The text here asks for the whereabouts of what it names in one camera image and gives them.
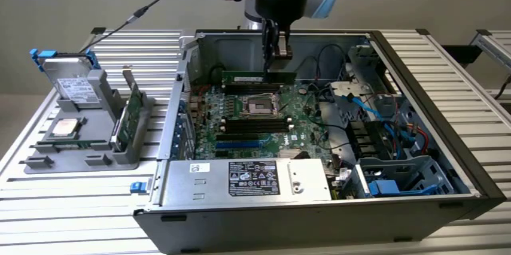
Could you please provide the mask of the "green RAM stick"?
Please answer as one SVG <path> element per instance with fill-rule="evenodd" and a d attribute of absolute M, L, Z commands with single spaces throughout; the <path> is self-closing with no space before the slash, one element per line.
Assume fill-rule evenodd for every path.
<path fill-rule="evenodd" d="M 223 71 L 224 84 L 294 84 L 296 72 Z"/>

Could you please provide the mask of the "black RAM slot bank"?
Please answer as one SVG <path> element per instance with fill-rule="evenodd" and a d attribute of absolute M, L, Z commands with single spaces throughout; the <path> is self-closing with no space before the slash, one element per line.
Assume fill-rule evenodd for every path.
<path fill-rule="evenodd" d="M 220 123 L 219 131 L 224 134 L 286 133 L 294 127 L 291 118 L 226 119 Z"/>
<path fill-rule="evenodd" d="M 259 95 L 275 93 L 280 89 L 279 84 L 223 84 L 223 91 L 227 95 Z"/>

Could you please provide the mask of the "metal CPU socket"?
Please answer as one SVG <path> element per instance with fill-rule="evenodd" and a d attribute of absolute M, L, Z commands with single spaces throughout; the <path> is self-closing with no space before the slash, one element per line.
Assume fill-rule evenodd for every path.
<path fill-rule="evenodd" d="M 278 117 L 279 103 L 274 93 L 246 95 L 240 99 L 242 109 L 239 115 L 247 118 Z"/>

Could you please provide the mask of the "silver drive cage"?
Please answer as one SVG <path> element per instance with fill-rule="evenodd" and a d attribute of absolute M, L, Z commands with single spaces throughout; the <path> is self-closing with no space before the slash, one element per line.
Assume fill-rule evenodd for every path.
<path fill-rule="evenodd" d="M 402 97 L 386 85 L 384 71 L 386 65 L 371 45 L 350 48 L 339 80 L 330 84 L 343 127 L 354 120 L 396 121 Z"/>

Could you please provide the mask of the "blue expansion slot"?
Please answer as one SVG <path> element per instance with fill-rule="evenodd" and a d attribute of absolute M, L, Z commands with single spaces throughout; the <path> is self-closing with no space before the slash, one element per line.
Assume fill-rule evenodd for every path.
<path fill-rule="evenodd" d="M 216 142 L 216 149 L 247 149 L 259 148 L 258 141 Z"/>

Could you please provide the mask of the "silver chipset heatsink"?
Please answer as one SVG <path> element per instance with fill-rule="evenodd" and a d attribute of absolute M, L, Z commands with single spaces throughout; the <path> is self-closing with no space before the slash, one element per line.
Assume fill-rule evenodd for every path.
<path fill-rule="evenodd" d="M 288 158 L 288 159 L 310 159 L 311 158 L 308 152 L 300 149 L 280 150 L 278 153 L 278 157 Z"/>

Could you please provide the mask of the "black fan shroud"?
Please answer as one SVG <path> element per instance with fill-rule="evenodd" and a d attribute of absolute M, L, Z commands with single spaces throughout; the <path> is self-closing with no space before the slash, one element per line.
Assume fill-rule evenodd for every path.
<path fill-rule="evenodd" d="M 396 133 L 388 121 L 350 121 L 346 133 L 356 160 L 374 157 L 398 160 L 403 152 L 398 147 Z"/>

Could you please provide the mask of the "green graphics card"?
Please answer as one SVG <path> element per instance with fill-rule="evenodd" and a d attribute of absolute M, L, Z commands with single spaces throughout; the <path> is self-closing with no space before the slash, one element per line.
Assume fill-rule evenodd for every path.
<path fill-rule="evenodd" d="M 121 73 L 128 84 L 131 94 L 112 131 L 111 144 L 115 152 L 124 152 L 127 147 L 133 143 L 140 123 L 140 114 L 145 106 L 144 92 L 139 89 L 139 85 L 132 74 L 132 67 L 124 65 Z"/>

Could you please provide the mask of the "hard disk with blue caddy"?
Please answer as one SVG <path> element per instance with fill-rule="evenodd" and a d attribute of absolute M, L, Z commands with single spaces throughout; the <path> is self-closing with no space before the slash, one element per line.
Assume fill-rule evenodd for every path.
<path fill-rule="evenodd" d="M 59 53 L 56 50 L 29 51 L 31 59 L 40 72 L 52 83 L 56 91 L 65 100 L 75 104 L 97 104 L 99 98 L 91 83 L 88 73 L 100 69 L 95 52 Z"/>

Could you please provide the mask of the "blue disk carrier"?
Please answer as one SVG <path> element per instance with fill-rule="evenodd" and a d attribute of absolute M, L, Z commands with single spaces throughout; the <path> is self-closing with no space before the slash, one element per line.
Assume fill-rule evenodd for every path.
<path fill-rule="evenodd" d="M 372 197 L 395 197 L 400 195 L 400 190 L 395 180 L 375 180 L 368 183 L 368 190 Z"/>

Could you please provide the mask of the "grey disk bay cage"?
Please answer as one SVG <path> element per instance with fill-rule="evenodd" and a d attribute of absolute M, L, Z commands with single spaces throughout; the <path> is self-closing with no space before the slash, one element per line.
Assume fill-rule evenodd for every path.
<path fill-rule="evenodd" d="M 430 156 L 416 156 L 406 160 L 380 160 L 374 157 L 359 159 L 355 167 L 362 175 L 363 185 L 375 180 L 395 180 L 403 196 L 451 195 L 455 188 L 439 164 Z"/>

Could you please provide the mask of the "silver CPU chip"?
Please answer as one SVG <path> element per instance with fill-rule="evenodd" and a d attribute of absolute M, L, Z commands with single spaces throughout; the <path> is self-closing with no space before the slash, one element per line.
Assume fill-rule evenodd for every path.
<path fill-rule="evenodd" d="M 48 130 L 45 135 L 47 140 L 76 140 L 80 135 L 80 128 L 87 123 L 84 117 L 64 118 L 55 122 L 53 127 Z"/>

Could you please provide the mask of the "black open PC case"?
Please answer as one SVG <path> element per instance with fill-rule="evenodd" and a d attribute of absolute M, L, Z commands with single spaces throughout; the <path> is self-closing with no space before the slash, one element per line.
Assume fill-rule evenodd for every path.
<path fill-rule="evenodd" d="M 483 164 L 511 159 L 511 115 L 470 79 L 424 29 L 403 31 L 298 31 L 294 57 L 283 69 L 295 83 L 312 85 L 327 128 L 330 165 L 323 164 L 330 201 L 186 209 L 163 203 L 174 161 L 194 159 L 190 98 L 203 86 L 222 86 L 223 71 L 263 72 L 262 37 L 254 31 L 198 31 L 182 43 L 176 90 L 166 115 L 166 151 L 147 182 L 147 204 L 132 217 L 164 254 L 206 254 L 330 245 L 415 242 L 456 221 L 511 208 L 511 183 L 500 184 Z M 386 65 L 384 83 L 399 92 L 392 123 L 398 160 L 430 156 L 456 193 L 371 198 L 355 167 L 346 127 L 330 84 L 339 80 L 347 52 L 371 45 Z"/>

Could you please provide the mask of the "grey parts rack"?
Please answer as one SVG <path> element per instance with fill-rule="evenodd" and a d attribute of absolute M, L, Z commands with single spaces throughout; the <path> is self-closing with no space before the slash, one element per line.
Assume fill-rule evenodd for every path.
<path fill-rule="evenodd" d="M 87 123 L 80 128 L 80 137 L 76 140 L 47 140 L 45 135 L 49 133 L 47 130 L 43 139 L 33 145 L 36 149 L 33 155 L 23 162 L 25 174 L 123 171 L 139 167 L 155 99 L 144 93 L 145 106 L 140 114 L 135 141 L 124 152 L 115 152 L 111 136 L 128 97 L 123 98 L 119 91 L 111 88 L 103 69 L 93 69 L 88 73 L 87 80 L 97 95 L 99 103 L 75 104 L 59 94 L 56 103 L 60 111 L 48 128 L 51 130 L 59 119 L 84 117 Z"/>

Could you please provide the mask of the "black table joining bracket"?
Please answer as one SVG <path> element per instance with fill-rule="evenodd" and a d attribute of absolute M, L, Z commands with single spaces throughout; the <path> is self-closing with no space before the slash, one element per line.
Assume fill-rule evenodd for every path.
<path fill-rule="evenodd" d="M 482 49 L 475 45 L 442 45 L 460 65 L 470 65 L 478 59 Z"/>

